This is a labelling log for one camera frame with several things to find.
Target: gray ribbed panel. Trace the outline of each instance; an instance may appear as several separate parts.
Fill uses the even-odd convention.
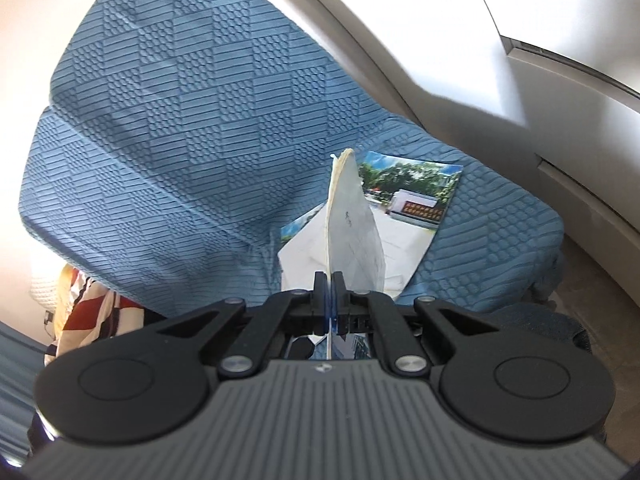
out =
[[[510,447],[453,422],[427,384],[377,361],[273,361],[227,381],[199,417],[153,442],[93,449],[57,442],[34,480],[609,480],[625,464],[591,438]]]

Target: photo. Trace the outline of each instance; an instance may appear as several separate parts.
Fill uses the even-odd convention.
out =
[[[395,220],[437,229],[462,169],[369,152],[358,172],[365,197],[375,209]]]
[[[318,212],[322,209],[324,203],[313,208],[311,211],[304,213],[299,218],[296,218],[293,222],[288,223],[282,229],[280,229],[280,241],[282,242],[282,247],[286,245],[286,243],[291,240],[300,229],[302,229],[305,225],[309,223],[309,221],[318,214]]]

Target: blue chair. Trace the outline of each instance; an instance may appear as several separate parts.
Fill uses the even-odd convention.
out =
[[[166,316],[255,304],[280,288],[280,228],[325,199],[348,147],[465,167],[401,303],[488,311],[558,284],[553,210],[380,107],[266,0],[97,0],[52,78],[20,214]]]

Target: brown floor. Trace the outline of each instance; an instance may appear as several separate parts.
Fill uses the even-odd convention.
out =
[[[628,462],[640,460],[640,307],[569,238],[558,287],[556,312],[579,320],[588,330],[593,353],[616,383],[616,401],[606,421],[607,445]]]

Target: metal screw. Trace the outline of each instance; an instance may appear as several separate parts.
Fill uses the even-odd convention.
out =
[[[239,374],[249,370],[254,365],[254,362],[244,355],[230,355],[222,359],[220,365],[227,372]]]
[[[401,372],[421,372],[427,367],[427,359],[417,355],[403,355],[396,359],[396,368]]]
[[[315,370],[320,372],[321,374],[327,373],[329,370],[333,370],[334,367],[329,363],[320,363],[319,365],[314,366]]]

